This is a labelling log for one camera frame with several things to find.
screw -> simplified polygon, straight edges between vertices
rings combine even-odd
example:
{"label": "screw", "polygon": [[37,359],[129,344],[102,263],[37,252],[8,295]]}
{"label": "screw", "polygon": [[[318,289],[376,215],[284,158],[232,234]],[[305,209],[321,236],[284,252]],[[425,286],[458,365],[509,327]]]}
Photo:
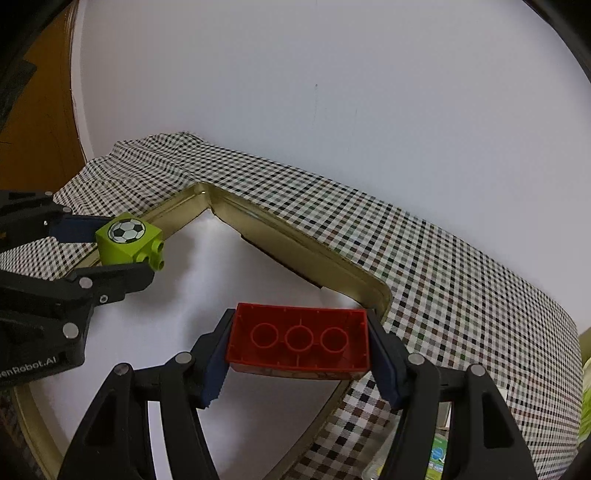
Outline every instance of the screw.
{"label": "screw", "polygon": [[174,357],[174,360],[178,364],[188,364],[191,360],[193,360],[193,356],[189,352],[180,352],[177,353],[177,356]]}
{"label": "screw", "polygon": [[78,281],[78,284],[84,289],[92,288],[92,279],[88,277],[82,277]]}
{"label": "screw", "polygon": [[121,377],[121,376],[125,375],[127,372],[129,372],[129,365],[128,364],[115,365],[113,372],[115,372],[115,375],[119,375]]}
{"label": "screw", "polygon": [[486,369],[482,365],[472,365],[470,367],[470,372],[472,372],[477,377],[483,377],[486,373]]}
{"label": "screw", "polygon": [[62,327],[61,331],[63,332],[64,337],[66,337],[68,340],[72,340],[78,337],[78,334],[80,333],[80,330],[78,329],[76,324],[72,322],[66,323]]}
{"label": "screw", "polygon": [[411,353],[408,356],[408,361],[413,365],[422,365],[425,363],[425,357],[423,357],[420,353]]}

gold metal tray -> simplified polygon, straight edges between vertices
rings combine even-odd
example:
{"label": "gold metal tray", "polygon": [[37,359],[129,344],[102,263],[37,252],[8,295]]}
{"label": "gold metal tray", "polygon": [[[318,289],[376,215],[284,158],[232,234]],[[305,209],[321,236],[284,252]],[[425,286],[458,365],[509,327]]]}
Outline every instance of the gold metal tray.
{"label": "gold metal tray", "polygon": [[[375,309],[382,321],[385,319],[392,302],[391,291],[385,283],[279,217],[210,183],[189,187],[142,218],[161,228],[164,237],[168,238],[206,209],[211,209],[245,240],[283,266],[316,285],[347,295],[365,308]],[[98,263],[99,254],[94,250],[75,268]],[[281,478],[307,451],[324,422],[338,407],[348,385],[349,382],[339,384],[312,424],[265,476],[265,480]],[[15,387],[12,396],[22,432],[35,459],[47,479],[55,480],[63,456],[49,433],[29,386]]]}

gingham fabric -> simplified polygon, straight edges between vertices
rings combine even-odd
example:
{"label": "gingham fabric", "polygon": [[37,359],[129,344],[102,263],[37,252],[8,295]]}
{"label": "gingham fabric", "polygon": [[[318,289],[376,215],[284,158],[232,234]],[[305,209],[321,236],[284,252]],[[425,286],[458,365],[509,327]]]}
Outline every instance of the gingham fabric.
{"label": "gingham fabric", "polygon": [[[564,471],[580,417],[575,325],[543,292],[435,225],[354,188],[186,132],[117,143],[56,201],[83,215],[141,215],[197,181],[256,203],[384,281],[394,298],[386,330],[437,365],[486,366],[509,391],[540,478]],[[4,254],[0,268],[58,278],[92,247],[44,239]],[[354,382],[287,478],[360,477],[364,447],[389,415],[371,375]]]}

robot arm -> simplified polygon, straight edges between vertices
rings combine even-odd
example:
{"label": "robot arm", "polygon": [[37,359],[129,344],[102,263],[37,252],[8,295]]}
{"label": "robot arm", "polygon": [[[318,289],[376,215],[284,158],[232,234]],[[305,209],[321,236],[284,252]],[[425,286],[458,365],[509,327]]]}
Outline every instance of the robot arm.
{"label": "robot arm", "polygon": [[[111,371],[74,435],[58,480],[155,480],[147,402],[160,402],[174,480],[219,480],[196,409],[218,397],[228,363],[225,352],[235,310],[158,367]],[[380,480],[423,480],[431,456],[439,402],[450,401],[452,423],[442,480],[537,480],[530,451],[486,369],[433,365],[409,354],[367,311],[371,368],[381,396],[402,416]],[[589,478],[587,442],[560,480]]]}
{"label": "robot arm", "polygon": [[[48,236],[94,242],[111,220],[72,215],[50,192],[0,191],[0,252]],[[0,389],[80,366],[95,306],[123,300],[153,279],[144,262],[79,268],[54,281],[0,271]]]}

